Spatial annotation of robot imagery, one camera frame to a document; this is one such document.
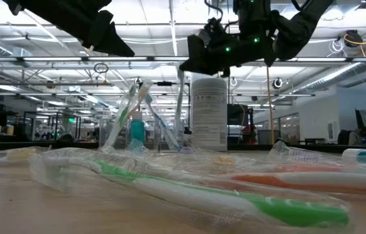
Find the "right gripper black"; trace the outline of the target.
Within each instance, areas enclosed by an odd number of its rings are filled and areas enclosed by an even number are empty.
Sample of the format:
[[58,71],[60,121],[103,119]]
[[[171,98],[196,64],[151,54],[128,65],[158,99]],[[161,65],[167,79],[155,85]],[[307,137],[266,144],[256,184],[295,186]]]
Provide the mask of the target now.
[[187,37],[189,58],[179,65],[179,69],[206,75],[218,73],[218,77],[227,78],[231,75],[232,66],[259,59],[271,66],[276,60],[272,48],[275,30],[266,21],[253,21],[244,25],[237,34],[228,34],[224,30],[219,41],[208,45],[195,34],[190,35]]

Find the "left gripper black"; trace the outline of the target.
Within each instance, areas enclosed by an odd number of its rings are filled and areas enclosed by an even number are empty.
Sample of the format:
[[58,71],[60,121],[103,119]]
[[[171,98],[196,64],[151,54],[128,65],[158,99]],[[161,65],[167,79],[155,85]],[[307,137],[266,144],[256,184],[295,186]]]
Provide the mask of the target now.
[[116,32],[113,15],[102,8],[112,0],[20,0],[20,6],[80,40],[94,51],[119,57],[135,52]]

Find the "purple toothbrush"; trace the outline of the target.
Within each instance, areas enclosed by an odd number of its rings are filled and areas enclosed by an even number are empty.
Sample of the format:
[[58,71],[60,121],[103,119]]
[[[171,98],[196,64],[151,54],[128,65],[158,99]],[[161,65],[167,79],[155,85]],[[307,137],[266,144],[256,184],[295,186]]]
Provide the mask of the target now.
[[322,156],[322,153],[316,151],[290,147],[282,140],[277,141],[268,154],[268,157],[274,160],[305,163],[317,163]]
[[182,107],[183,107],[183,94],[184,94],[184,86],[185,86],[185,76],[184,72],[179,68],[177,69],[177,78],[179,80],[179,92],[177,97],[177,107],[176,107],[176,115],[175,115],[175,136],[179,138],[181,132],[183,131],[183,122],[181,120],[182,116]]

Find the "red-orange toothbrush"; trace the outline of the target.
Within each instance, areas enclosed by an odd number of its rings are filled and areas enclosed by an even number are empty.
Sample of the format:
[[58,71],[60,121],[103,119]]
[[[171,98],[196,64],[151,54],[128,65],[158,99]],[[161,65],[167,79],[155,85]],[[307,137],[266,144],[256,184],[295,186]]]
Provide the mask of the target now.
[[315,162],[271,161],[266,158],[218,156],[211,159],[209,169],[219,174],[234,174],[241,172],[341,172],[343,167],[336,164]]

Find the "orange toothbrush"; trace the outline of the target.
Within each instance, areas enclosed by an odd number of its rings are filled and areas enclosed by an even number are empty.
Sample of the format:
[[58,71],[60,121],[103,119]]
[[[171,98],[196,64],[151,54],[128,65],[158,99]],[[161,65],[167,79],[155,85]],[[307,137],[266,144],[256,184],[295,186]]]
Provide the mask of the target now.
[[249,172],[226,174],[225,176],[238,181],[273,187],[366,195],[366,174],[345,172]]

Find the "black metal stand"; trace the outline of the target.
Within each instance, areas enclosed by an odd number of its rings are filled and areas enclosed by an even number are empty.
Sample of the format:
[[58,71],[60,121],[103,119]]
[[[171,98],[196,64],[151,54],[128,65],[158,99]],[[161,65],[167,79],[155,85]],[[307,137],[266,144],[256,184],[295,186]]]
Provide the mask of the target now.
[[[160,81],[153,80],[150,94],[154,99],[153,107],[158,108],[162,115],[172,121],[176,115],[177,97],[179,92],[179,81]],[[190,83],[185,81],[183,94],[181,120],[183,122],[183,131],[190,134],[192,125],[192,105],[191,105],[191,87]]]

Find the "white wipes canister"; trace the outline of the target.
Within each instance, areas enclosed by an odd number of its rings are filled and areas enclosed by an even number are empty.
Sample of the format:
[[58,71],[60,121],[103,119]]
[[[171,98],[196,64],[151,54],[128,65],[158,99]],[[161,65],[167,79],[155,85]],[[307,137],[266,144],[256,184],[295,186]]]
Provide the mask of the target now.
[[220,78],[203,78],[192,82],[192,143],[195,147],[228,150],[227,86]]

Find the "black cabinet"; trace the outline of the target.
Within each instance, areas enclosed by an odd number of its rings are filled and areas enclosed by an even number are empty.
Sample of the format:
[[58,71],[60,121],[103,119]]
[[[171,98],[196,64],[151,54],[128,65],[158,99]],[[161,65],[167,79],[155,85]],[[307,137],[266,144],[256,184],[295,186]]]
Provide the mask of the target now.
[[241,130],[245,126],[254,125],[254,110],[247,105],[228,104],[228,144],[241,144]]

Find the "red toothbrush in clear wrapper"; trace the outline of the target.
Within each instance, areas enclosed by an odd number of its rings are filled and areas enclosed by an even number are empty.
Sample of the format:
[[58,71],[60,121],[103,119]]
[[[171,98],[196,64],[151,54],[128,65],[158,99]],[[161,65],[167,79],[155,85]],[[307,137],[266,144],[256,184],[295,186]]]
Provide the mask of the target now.
[[136,94],[131,98],[130,107],[127,113],[127,119],[132,117],[132,115],[138,110],[152,85],[153,82],[151,80],[141,80],[141,82],[137,84],[138,90]]

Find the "red machine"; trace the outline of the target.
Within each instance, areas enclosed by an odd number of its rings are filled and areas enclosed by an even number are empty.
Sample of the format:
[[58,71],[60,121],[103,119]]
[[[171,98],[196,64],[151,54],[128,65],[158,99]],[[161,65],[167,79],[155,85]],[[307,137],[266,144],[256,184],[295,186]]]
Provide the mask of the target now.
[[255,132],[256,128],[254,125],[250,126],[245,126],[242,128],[241,130],[241,135],[242,135],[242,143],[246,144],[246,145],[254,145],[256,144],[257,140],[256,140],[256,132]]

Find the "clear acrylic organizer holder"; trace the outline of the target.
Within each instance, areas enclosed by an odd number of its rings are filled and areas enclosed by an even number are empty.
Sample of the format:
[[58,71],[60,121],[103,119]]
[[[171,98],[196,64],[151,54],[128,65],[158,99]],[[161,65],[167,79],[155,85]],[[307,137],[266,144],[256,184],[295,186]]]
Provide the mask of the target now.
[[[107,141],[110,131],[112,129],[112,124],[115,121],[115,117],[113,118],[103,118],[100,121],[99,125],[99,149],[101,151],[111,153],[113,151],[132,151],[129,147],[131,136],[130,136],[130,125],[132,121],[132,117],[129,119],[125,119],[124,126],[122,127],[121,131],[119,132],[116,142],[114,143],[114,147],[105,146],[105,142]],[[151,120],[149,122],[144,122],[144,129],[145,129],[145,137],[144,137],[144,147],[141,151],[151,150],[151,151],[162,151],[162,150],[171,150],[175,151],[174,149],[170,149],[168,144],[163,136],[161,131],[159,122],[157,120]]]

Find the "slim dark monitor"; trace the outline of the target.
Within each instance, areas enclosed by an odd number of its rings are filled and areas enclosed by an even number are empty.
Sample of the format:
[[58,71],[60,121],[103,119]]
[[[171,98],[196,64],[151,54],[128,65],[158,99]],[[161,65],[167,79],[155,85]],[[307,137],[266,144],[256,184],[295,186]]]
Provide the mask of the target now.
[[364,125],[364,121],[363,121],[360,110],[355,109],[355,115],[356,115],[356,123],[357,123],[358,129],[363,129],[365,127],[365,125]]

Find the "seated person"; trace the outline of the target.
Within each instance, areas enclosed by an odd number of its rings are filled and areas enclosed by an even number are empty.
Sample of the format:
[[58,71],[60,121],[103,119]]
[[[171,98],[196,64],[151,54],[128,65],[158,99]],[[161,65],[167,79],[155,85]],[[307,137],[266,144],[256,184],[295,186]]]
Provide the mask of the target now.
[[366,138],[366,126],[357,130],[341,130],[337,143],[339,145],[359,146],[363,144],[363,139]]

